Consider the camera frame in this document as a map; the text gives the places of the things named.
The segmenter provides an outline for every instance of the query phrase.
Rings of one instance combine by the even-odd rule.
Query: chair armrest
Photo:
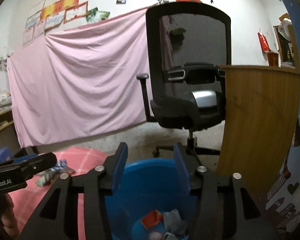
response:
[[[143,104],[145,106],[145,113],[146,113],[146,120],[147,122],[157,122],[155,117],[150,115],[149,99],[148,99],[147,84],[146,84],[146,79],[148,78],[149,75],[147,73],[142,73],[137,75],[137,79],[140,81],[141,84]]]

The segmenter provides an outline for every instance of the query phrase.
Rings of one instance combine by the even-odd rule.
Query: floor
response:
[[[224,122],[204,131],[195,132],[198,137],[198,146],[212,149],[221,149],[224,131]],[[39,146],[40,153],[64,150],[72,145],[100,150],[107,155],[115,153],[120,142],[126,142],[129,147],[127,162],[152,158],[152,152],[158,145],[173,145],[176,142],[186,144],[187,130],[166,129],[157,123],[143,123],[141,125],[124,129],[115,133],[90,138],[55,143],[52,145]],[[170,151],[161,151],[162,158],[172,158]],[[215,171],[218,156],[200,156],[202,163]]]

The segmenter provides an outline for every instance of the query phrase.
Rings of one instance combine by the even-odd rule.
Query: chair base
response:
[[[196,155],[220,155],[220,151],[197,147],[196,146],[197,138],[189,137],[187,140],[187,145],[183,146],[187,152],[195,152]],[[156,146],[155,151],[152,152],[154,158],[158,158],[160,156],[160,150],[173,151],[173,146]]]

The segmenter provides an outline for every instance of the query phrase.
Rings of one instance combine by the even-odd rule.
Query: chair wheel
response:
[[[153,155],[154,158],[158,158],[160,156],[160,152],[155,150],[155,151],[152,152],[152,155]]]

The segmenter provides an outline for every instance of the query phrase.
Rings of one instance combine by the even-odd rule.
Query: red bag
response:
[[[270,50],[267,38],[263,35],[263,33],[262,32],[258,32],[258,36],[259,36],[259,40],[260,40],[260,45],[261,45],[262,51],[268,51],[268,50]]]

